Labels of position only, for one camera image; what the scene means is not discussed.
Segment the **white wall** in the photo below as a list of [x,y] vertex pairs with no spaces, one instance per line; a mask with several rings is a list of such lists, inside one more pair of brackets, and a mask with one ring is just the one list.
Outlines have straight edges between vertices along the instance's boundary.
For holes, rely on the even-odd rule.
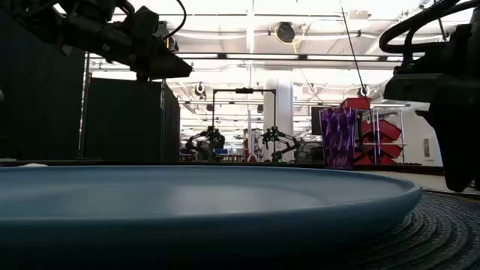
[[[415,109],[415,106],[402,109],[403,136],[406,143],[404,149],[405,162],[442,167],[442,157],[435,130],[423,117],[415,114]],[[401,127],[399,115],[392,115],[386,120],[394,122],[399,128]],[[429,141],[430,157],[425,157],[424,139]],[[401,161],[402,158],[400,156],[397,162],[400,163]]]

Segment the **black partition wall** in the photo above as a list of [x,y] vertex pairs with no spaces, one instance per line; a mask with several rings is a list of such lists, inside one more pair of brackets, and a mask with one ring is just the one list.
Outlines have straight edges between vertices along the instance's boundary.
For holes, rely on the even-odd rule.
[[163,87],[162,101],[162,161],[176,162],[180,159],[180,106],[167,84]]
[[84,158],[149,164],[178,158],[179,139],[171,138],[179,132],[179,113],[172,112],[179,105],[161,82],[93,78],[87,98]]
[[84,56],[63,56],[0,10],[0,158],[77,157]]

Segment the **white pillar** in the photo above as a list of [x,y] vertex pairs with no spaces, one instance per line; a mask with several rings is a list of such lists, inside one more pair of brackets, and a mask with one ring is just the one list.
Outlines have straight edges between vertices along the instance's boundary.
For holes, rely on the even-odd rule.
[[[277,127],[278,130],[293,136],[293,83],[292,74],[289,71],[279,72],[277,77],[269,78],[265,82],[264,89],[277,90]],[[263,131],[274,125],[274,98],[272,93],[265,92],[263,94]],[[283,143],[277,142],[277,151],[285,149]],[[273,144],[270,142],[268,150],[263,146],[263,160],[272,159]],[[293,151],[289,151],[283,155],[284,161],[294,159]]]

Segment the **fluorescent light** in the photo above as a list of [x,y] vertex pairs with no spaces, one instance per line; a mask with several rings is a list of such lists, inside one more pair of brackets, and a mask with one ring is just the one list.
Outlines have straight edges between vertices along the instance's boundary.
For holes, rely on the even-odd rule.
[[309,55],[307,60],[323,60],[323,61],[378,61],[378,56],[356,56],[353,55]]
[[370,105],[372,108],[375,107],[391,107],[391,108],[396,108],[396,107],[407,107],[408,104],[371,104]]
[[[417,55],[417,56],[413,56],[413,60],[417,60],[419,59],[420,57],[422,57],[421,55]],[[387,58],[387,61],[392,61],[392,62],[402,62],[404,60],[404,57],[403,56],[389,56]]]
[[241,54],[241,53],[230,53],[227,54],[228,59],[265,59],[265,60],[295,60],[298,59],[298,55],[282,55],[282,54]]
[[217,59],[217,53],[177,53],[182,59]]
[[[199,100],[179,100],[178,104],[213,104],[213,101],[199,101]],[[215,105],[230,104],[229,101],[215,101]]]
[[260,101],[235,101],[235,105],[262,105]]
[[295,102],[294,103],[297,106],[321,106],[324,105],[321,102]]
[[404,60],[403,56],[389,56],[387,58],[387,61],[392,61],[392,62],[402,62]]

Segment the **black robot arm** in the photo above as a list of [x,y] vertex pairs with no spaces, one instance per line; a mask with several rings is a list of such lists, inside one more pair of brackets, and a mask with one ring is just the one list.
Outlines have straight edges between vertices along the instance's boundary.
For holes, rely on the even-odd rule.
[[[428,112],[417,114],[435,130],[446,185],[453,191],[463,191],[474,179],[480,181],[480,146],[468,135],[468,129],[476,128],[480,113],[480,1],[458,2],[440,0],[379,39],[384,52],[403,53],[402,65],[395,68],[384,97],[430,103]],[[412,44],[422,26],[468,8],[475,8],[470,23],[458,25],[447,42]],[[403,45],[388,44],[404,32],[408,34]],[[424,55],[414,59],[413,53]]]
[[201,147],[199,147],[199,146],[194,145],[194,140],[196,140],[196,139],[198,139],[198,138],[200,138],[200,137],[205,137],[206,134],[207,134],[206,131],[202,131],[201,133],[198,133],[197,135],[191,136],[191,137],[188,139],[187,143],[185,144],[185,147],[186,147],[187,149],[195,150],[195,151],[197,151],[197,152],[204,152],[204,151],[205,151],[204,148],[201,148]]
[[[158,14],[147,7],[135,11],[126,0],[0,0],[0,8],[65,55],[71,47],[95,53],[129,66],[143,81],[188,77],[192,71],[167,48],[167,35],[158,34]],[[109,22],[115,8],[127,14],[123,22]]]
[[280,131],[278,131],[278,136],[279,136],[279,137],[286,138],[286,139],[288,139],[288,140],[291,140],[291,141],[293,142],[293,146],[292,146],[293,149],[298,149],[298,148],[300,148],[300,142],[299,142],[294,136],[290,136],[290,135],[285,134],[285,133],[280,132]]

